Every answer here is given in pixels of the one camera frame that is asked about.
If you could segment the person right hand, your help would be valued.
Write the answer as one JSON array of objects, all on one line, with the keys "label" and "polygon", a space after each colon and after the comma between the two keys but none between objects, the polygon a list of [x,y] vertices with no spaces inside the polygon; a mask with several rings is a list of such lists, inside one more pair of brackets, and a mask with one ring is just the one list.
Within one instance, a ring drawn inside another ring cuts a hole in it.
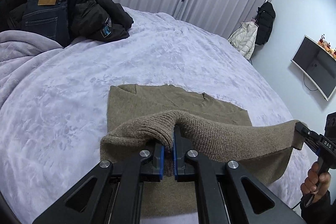
[{"label": "person right hand", "polygon": [[327,193],[331,182],[331,175],[328,172],[318,175],[318,169],[318,162],[314,162],[307,173],[307,178],[301,184],[301,192],[304,196],[314,194],[312,203],[316,203]]}]

